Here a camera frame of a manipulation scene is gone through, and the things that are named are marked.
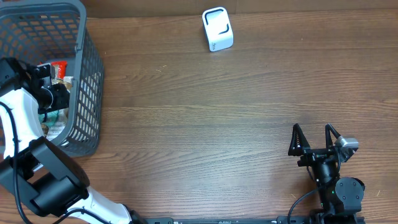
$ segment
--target black cable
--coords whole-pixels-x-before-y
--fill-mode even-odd
[[[328,215],[331,215],[331,212],[330,212],[330,211],[327,211],[327,212],[325,212],[323,215],[321,215],[321,218],[320,218],[321,222],[322,222],[323,219],[324,219],[326,216],[328,216]]]
[[[311,190],[310,192],[306,193],[305,195],[303,195],[303,196],[301,196],[299,199],[297,199],[297,200],[293,203],[293,205],[291,206],[291,208],[290,208],[290,210],[289,210],[289,213],[287,214],[287,223],[290,223],[290,217],[292,216],[292,212],[293,212],[294,207],[296,207],[296,205],[297,205],[298,203],[300,203],[302,200],[304,200],[306,197],[310,196],[311,194],[314,194],[314,193],[318,192],[318,191],[319,191],[320,189],[322,189],[322,188],[324,188],[324,185],[321,186],[321,187],[318,187],[318,188],[316,188],[316,189],[314,189],[314,190]]]
[[[12,174],[13,174],[13,181],[14,181],[14,196],[15,196],[15,203],[17,205],[17,209],[19,212],[19,215],[21,216],[22,220],[26,223],[26,224],[33,224],[25,215],[24,210],[22,208],[21,205],[21,199],[19,197],[19,187],[18,187],[18,152],[19,152],[19,140],[18,140],[18,133],[17,133],[17,126],[15,124],[15,119],[14,116],[12,115],[12,111],[11,109],[3,102],[0,101],[0,105],[2,107],[4,107],[4,109],[6,109],[9,117],[10,117],[10,121],[11,121],[11,127],[12,127],[12,135],[13,135],[13,141],[14,141],[14,158],[12,160]],[[78,209],[74,209],[66,214],[64,214],[63,217],[61,217],[60,219],[58,219],[56,222],[54,222],[54,224],[58,224],[60,222],[62,222],[64,219],[68,218],[71,214],[75,213],[75,212],[81,212],[81,213],[85,213],[93,218],[95,218],[96,220],[98,220],[101,223],[104,224],[109,224],[109,222],[106,222],[104,220],[102,220],[99,216],[95,215],[94,213],[91,213],[87,210],[84,210],[82,208],[78,208]]]
[[[74,209],[66,214],[63,215],[63,217],[61,217],[60,219],[58,219],[56,222],[54,222],[53,224],[59,224],[60,222],[62,222],[64,219],[68,218],[71,214],[75,213],[75,212],[81,212],[81,213],[85,213],[93,218],[95,218],[96,220],[98,220],[100,223],[103,224],[109,224],[109,222],[106,222],[104,220],[102,220],[99,216],[95,215],[94,213],[91,213],[85,209],[82,208],[78,208],[78,209]]]
[[[0,105],[6,109],[8,116],[10,117],[11,121],[11,127],[12,127],[12,135],[13,135],[13,141],[14,141],[14,158],[12,160],[13,162],[13,171],[12,171],[12,176],[14,179],[14,196],[15,196],[15,203],[17,205],[17,209],[19,212],[19,215],[21,216],[22,220],[26,224],[32,224],[32,222],[29,221],[29,219],[26,217],[24,210],[22,209],[21,205],[21,199],[19,198],[19,187],[18,187],[18,152],[19,152],[19,140],[18,140],[18,133],[17,133],[17,126],[15,124],[14,116],[12,115],[11,109],[3,102],[0,102]]]
[[[45,123],[47,121],[47,116],[48,116],[48,113],[47,113],[47,110],[46,110],[46,111],[44,111],[43,123]]]
[[[311,174],[311,171],[310,171],[309,166],[307,166],[307,172],[308,172],[308,174],[309,174],[311,180],[312,180],[312,181],[315,181],[315,180],[313,179],[313,177],[312,177],[312,174]]]
[[[340,161],[340,152],[338,151],[338,148],[335,148],[336,154],[337,154],[337,174],[336,176],[340,173],[340,167],[341,167],[341,161]]]

